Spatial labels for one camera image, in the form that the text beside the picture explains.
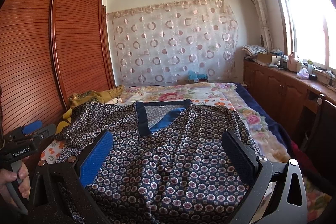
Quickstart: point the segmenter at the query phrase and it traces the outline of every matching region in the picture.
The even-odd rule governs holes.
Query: finger
[[[20,193],[24,193],[30,189],[30,181],[29,177],[25,177],[25,179],[19,185]]]
[[[12,182],[16,180],[16,173],[10,172],[6,169],[0,170],[0,186],[6,184],[7,182]]]
[[[28,169],[24,163],[22,163],[21,168],[19,169],[19,178],[24,180],[28,176]]]
[[[27,190],[26,192],[22,193],[22,197],[23,198],[29,198],[29,195],[30,195],[30,187],[29,187],[29,190]]]

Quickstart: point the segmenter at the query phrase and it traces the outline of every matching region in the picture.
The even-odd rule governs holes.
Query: sliding wardrobe door
[[[101,16],[101,0],[54,0],[53,42],[66,96],[112,87]]]
[[[6,0],[0,10],[0,86],[5,133],[65,110],[54,77],[51,0]]]

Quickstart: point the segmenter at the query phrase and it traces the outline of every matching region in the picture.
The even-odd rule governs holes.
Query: wooden cabinet
[[[55,123],[72,93],[113,88],[102,0],[6,0],[0,9],[3,130]]]
[[[262,67],[248,61],[244,61],[244,67],[246,67],[244,71],[249,72],[250,94],[272,119],[280,123],[287,133],[293,136],[300,119],[307,88],[296,79],[287,77],[280,70]]]
[[[298,145],[305,134],[299,128],[312,120],[318,96],[323,93],[330,102],[336,103],[336,94],[319,82],[301,80],[293,72],[262,67],[246,60],[244,83],[258,104]]]
[[[281,77],[277,77],[276,75],[266,75],[266,84],[264,86],[264,94],[265,94],[265,104],[264,110],[268,115],[271,116],[275,121],[280,122],[280,105],[283,102],[283,85]]]
[[[296,125],[300,119],[303,108],[303,101],[307,94],[307,89],[286,79],[282,85],[282,107],[279,113],[278,122],[286,129],[289,135],[294,135]]]

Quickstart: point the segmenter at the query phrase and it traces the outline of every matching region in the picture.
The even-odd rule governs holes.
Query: curtain
[[[255,8],[257,9],[264,47],[267,49],[268,52],[270,52],[273,49],[273,45],[268,30],[267,9],[265,0],[253,0],[253,3],[255,5]]]
[[[234,77],[238,24],[225,0],[190,0],[108,15],[112,57],[125,86],[185,84],[189,71],[209,81]]]

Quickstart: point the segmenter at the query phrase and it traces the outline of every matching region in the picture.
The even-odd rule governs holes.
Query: blue gripper pad
[[[26,126],[24,126],[23,130],[22,130],[22,133],[23,134],[30,134],[30,133],[33,133],[34,131],[42,128],[43,124],[41,121],[35,121],[35,122],[32,122]]]
[[[91,145],[94,145],[94,148],[89,152],[89,155],[84,159],[80,167],[79,180],[84,187],[94,181],[100,167],[110,153],[113,146],[113,134],[106,131],[102,133],[102,137],[96,144],[94,142]]]
[[[256,178],[257,162],[247,148],[235,136],[233,132],[224,132],[222,135],[222,147],[230,158],[241,181],[247,185],[253,185]]]

